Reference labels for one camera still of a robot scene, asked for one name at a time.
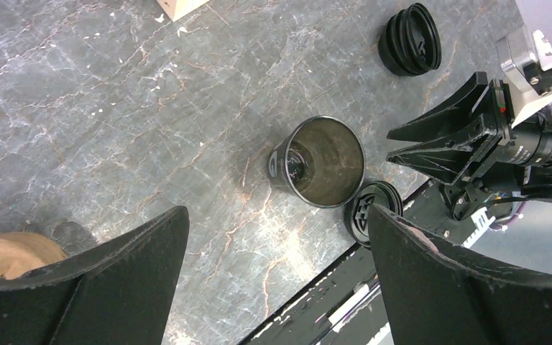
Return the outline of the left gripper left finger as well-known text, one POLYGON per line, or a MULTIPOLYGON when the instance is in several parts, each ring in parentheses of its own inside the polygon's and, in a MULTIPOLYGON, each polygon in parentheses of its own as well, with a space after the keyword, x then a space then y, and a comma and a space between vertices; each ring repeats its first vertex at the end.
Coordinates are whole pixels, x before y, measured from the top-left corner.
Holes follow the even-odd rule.
POLYGON ((188 209, 13 280, 0 279, 0 344, 159 344, 188 242, 188 209))

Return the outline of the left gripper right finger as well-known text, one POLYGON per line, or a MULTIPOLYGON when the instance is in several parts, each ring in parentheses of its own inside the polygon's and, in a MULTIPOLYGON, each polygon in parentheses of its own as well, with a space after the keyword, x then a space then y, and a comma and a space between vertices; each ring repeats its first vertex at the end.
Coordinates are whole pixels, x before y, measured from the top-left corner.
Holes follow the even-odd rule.
POLYGON ((381 206, 367 228, 396 344, 552 344, 552 275, 453 244, 381 206))

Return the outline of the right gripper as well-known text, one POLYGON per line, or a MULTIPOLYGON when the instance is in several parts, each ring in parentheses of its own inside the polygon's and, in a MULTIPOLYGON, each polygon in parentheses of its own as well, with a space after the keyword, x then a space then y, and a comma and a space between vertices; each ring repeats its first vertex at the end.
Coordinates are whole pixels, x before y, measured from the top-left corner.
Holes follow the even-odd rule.
POLYGON ((511 112, 508 84, 475 72, 445 101, 391 129, 388 139, 411 145, 390 152, 387 160, 445 185, 509 186, 515 179, 511 112))

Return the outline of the black coffee cup with print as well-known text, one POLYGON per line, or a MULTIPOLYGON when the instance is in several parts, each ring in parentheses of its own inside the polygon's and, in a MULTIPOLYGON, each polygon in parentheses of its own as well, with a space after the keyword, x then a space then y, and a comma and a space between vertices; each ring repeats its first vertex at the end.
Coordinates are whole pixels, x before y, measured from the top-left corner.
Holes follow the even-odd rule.
POLYGON ((364 182, 365 167, 360 139, 332 116, 306 119, 267 156, 270 185, 317 208, 348 203, 364 182))

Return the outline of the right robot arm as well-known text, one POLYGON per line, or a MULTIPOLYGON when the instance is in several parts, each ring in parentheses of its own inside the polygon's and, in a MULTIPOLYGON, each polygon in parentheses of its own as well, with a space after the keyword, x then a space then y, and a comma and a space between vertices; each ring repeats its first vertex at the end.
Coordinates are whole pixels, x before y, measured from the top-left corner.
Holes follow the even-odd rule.
POLYGON ((407 143, 389 162, 441 184, 457 221, 499 203, 552 203, 552 112, 513 124, 509 86, 474 73, 452 96, 388 133, 407 143))

